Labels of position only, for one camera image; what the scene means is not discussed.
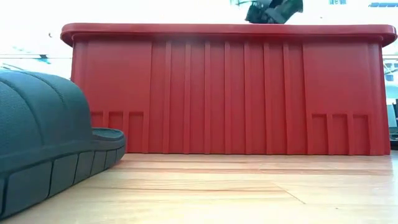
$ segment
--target rubber sole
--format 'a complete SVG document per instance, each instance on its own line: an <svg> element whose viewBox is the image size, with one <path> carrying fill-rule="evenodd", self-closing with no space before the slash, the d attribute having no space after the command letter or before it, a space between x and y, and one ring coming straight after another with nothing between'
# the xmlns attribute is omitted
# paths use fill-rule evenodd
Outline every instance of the rubber sole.
<svg viewBox="0 0 398 224"><path fill-rule="evenodd" d="M52 197L120 161L125 147L65 154L0 177L0 220Z"/></svg>

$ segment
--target black object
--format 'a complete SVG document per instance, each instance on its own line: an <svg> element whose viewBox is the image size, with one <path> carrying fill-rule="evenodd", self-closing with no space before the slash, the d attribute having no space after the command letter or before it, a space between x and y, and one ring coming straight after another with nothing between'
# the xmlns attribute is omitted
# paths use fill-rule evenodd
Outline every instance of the black object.
<svg viewBox="0 0 398 224"><path fill-rule="evenodd" d="M0 70L0 220L115 164L124 134L92 129L71 81Z"/></svg>
<svg viewBox="0 0 398 224"><path fill-rule="evenodd" d="M253 24L285 24L296 12L303 12L303 0L251 1L246 20Z"/></svg>

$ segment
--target storage bin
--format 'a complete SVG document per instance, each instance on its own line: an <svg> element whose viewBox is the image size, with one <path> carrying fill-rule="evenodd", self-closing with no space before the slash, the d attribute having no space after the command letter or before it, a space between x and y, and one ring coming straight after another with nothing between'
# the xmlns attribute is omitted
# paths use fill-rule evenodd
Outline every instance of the storage bin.
<svg viewBox="0 0 398 224"><path fill-rule="evenodd" d="M387 25L68 24L93 126L128 152L390 153Z"/></svg>

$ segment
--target slipper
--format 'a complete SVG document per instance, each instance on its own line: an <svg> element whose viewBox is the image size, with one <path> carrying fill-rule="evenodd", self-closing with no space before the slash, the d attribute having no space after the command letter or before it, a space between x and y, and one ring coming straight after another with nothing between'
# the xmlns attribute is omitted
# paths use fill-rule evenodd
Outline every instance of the slipper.
<svg viewBox="0 0 398 224"><path fill-rule="evenodd" d="M124 134L91 128L83 93L64 78L0 70L0 108L0 220L124 155Z"/></svg>

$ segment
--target wooden floor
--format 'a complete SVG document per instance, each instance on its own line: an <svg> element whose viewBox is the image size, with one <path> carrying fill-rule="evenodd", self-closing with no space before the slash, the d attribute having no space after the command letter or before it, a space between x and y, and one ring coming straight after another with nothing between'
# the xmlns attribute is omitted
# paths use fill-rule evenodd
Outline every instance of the wooden floor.
<svg viewBox="0 0 398 224"><path fill-rule="evenodd" d="M128 154L4 223L398 223L398 153Z"/></svg>

